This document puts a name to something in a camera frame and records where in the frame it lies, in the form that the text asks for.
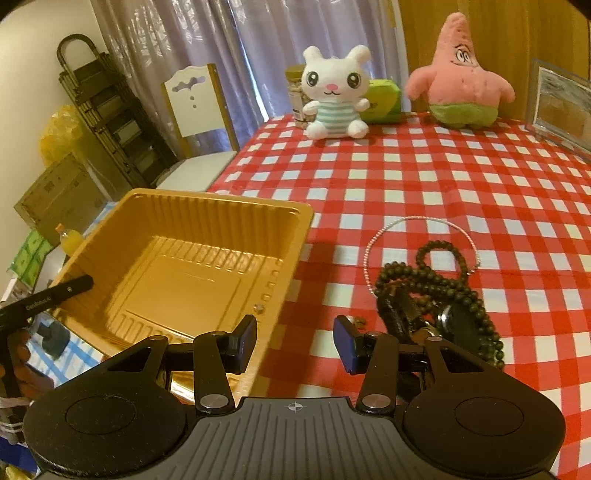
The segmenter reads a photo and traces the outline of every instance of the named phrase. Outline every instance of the green box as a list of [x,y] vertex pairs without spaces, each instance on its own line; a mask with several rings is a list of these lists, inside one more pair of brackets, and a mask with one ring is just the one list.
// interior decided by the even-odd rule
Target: green box
[[365,94],[369,108],[359,115],[367,124],[394,124],[402,121],[401,92],[392,80],[369,81]]
[[53,250],[51,243],[45,240],[37,230],[33,230],[21,245],[8,271],[14,273],[19,280],[32,289],[35,287],[45,257],[51,250]]

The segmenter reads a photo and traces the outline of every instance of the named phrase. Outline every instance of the picture frame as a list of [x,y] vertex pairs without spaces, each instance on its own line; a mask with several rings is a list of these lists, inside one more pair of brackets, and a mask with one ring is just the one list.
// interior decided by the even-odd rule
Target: picture frame
[[527,128],[591,163],[591,82],[541,60],[532,62]]

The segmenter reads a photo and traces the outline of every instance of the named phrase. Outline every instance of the black handle tool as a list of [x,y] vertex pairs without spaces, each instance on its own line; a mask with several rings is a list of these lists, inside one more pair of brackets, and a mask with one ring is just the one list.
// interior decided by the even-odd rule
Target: black handle tool
[[14,374],[14,365],[19,363],[16,352],[21,335],[19,330],[29,327],[29,321],[35,315],[57,307],[65,300],[90,290],[92,286],[92,277],[83,275],[0,309],[0,365],[5,371],[0,379],[0,429],[10,443],[23,441],[22,420],[27,412]]
[[[39,479],[555,480],[566,424],[544,395],[438,336],[406,345],[339,316],[333,339],[345,370],[365,374],[355,406],[235,404],[226,374],[246,371],[252,315],[193,343],[146,338],[31,405],[23,431]],[[191,370],[195,405],[183,405],[170,379]],[[397,405],[400,372],[423,380]]]

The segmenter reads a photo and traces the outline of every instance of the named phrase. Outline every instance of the screw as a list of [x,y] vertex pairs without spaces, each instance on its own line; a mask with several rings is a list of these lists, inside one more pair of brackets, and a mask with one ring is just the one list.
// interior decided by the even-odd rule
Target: screw
[[366,395],[363,397],[361,401],[367,408],[371,408],[372,410],[377,410],[379,408],[386,408],[391,403],[389,397],[386,395],[382,395],[380,393],[372,393],[371,395]]
[[357,328],[363,328],[367,323],[363,317],[353,317],[351,315],[347,315],[347,320],[350,321]]
[[199,403],[203,407],[205,407],[209,410],[215,410],[216,408],[225,407],[226,405],[228,405],[229,402],[230,401],[228,400],[228,398],[225,395],[221,395],[219,393],[212,393],[209,395],[205,395],[199,401]]

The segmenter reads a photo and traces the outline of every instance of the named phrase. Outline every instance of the hand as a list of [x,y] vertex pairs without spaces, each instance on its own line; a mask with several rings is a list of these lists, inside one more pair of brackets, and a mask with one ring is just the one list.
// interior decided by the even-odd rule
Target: hand
[[315,115],[318,113],[319,106],[320,102],[318,100],[312,100],[304,105],[302,112],[304,112],[304,115]]
[[[53,390],[53,380],[49,377],[41,377],[34,373],[26,363],[31,358],[31,352],[27,348],[29,333],[26,330],[21,331],[21,338],[17,346],[17,356],[20,360],[19,365],[14,365],[14,375],[19,381],[19,386],[23,396],[36,400],[44,393]],[[0,365],[0,378],[6,373],[4,367]]]
[[370,107],[369,100],[367,98],[360,98],[355,104],[355,110],[358,112],[365,112]]

